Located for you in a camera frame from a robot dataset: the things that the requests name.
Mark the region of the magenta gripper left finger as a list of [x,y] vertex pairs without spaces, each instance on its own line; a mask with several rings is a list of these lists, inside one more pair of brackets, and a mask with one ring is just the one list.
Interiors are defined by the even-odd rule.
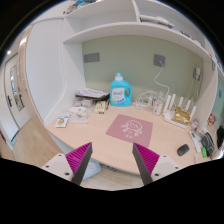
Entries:
[[66,154],[66,159],[73,172],[72,182],[74,184],[80,185],[80,183],[82,182],[91,155],[91,142],[82,145]]

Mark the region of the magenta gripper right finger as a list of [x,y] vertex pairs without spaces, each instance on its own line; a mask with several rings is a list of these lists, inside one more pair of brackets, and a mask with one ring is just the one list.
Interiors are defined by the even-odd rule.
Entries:
[[137,143],[133,144],[132,153],[139,169],[143,184],[148,185],[152,183],[153,180],[151,174],[159,160],[159,155]]

